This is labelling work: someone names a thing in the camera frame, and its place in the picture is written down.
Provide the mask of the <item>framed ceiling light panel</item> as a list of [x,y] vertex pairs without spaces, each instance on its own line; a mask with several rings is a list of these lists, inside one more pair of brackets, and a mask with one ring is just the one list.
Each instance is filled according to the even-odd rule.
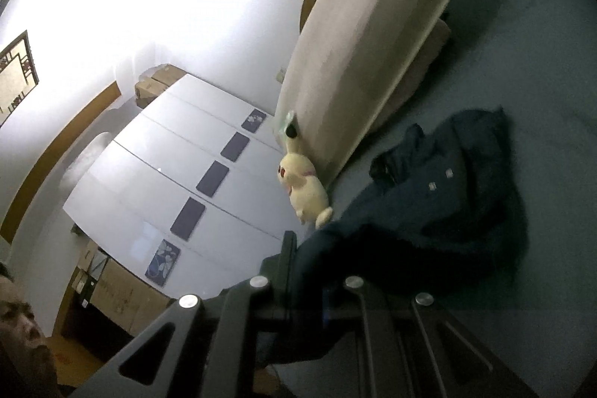
[[1,51],[0,70],[0,124],[3,125],[40,82],[27,31],[23,31]]

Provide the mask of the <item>cardboard boxes on wardrobe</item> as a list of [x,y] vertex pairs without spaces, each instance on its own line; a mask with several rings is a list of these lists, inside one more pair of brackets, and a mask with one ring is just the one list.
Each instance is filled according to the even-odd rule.
[[185,75],[185,70],[169,64],[146,70],[135,83],[135,104],[145,109]]

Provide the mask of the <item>beige pillow under blanket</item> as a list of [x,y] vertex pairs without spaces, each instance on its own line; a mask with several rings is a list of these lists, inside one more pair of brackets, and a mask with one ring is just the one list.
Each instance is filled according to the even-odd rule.
[[381,109],[378,117],[372,123],[371,128],[368,130],[369,134],[372,134],[385,123],[388,122],[392,116],[394,116],[402,106],[415,94],[423,82],[427,70],[431,64],[439,56],[439,53],[447,43],[450,36],[451,30],[448,25],[441,19],[439,19],[431,33],[427,36],[425,43],[421,46],[419,53],[417,53],[408,69],[405,71],[404,76],[398,83],[393,94],[385,102],[385,106]]

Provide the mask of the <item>dark puffer jacket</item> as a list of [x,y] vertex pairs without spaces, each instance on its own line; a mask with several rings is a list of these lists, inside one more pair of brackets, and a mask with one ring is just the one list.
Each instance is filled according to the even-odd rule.
[[324,357],[340,336],[331,312],[349,277],[388,308],[421,292],[476,292],[516,271],[527,221],[502,109],[463,110],[431,133],[413,125],[369,174],[342,215],[297,248],[290,319],[259,335],[258,367]]

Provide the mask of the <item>wall power socket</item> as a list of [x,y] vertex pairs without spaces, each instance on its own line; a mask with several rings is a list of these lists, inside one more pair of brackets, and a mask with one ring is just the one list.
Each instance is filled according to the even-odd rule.
[[285,77],[285,70],[280,69],[276,75],[276,80],[279,81],[279,83],[282,83]]

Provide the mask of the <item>cardboard boxes on floor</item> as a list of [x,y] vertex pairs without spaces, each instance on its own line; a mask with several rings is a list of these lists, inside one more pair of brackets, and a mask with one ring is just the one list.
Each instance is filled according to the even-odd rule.
[[171,299],[129,272],[95,241],[88,240],[75,268],[74,292],[131,336],[137,336]]

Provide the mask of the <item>yellow Pikachu plush toy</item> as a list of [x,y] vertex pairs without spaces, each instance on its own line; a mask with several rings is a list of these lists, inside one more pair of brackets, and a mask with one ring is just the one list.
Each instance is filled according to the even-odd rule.
[[277,179],[286,189],[290,205],[301,224],[313,223],[317,229],[325,226],[334,213],[326,189],[317,176],[311,160],[300,152],[300,135],[293,121],[286,123],[286,154],[277,168]]

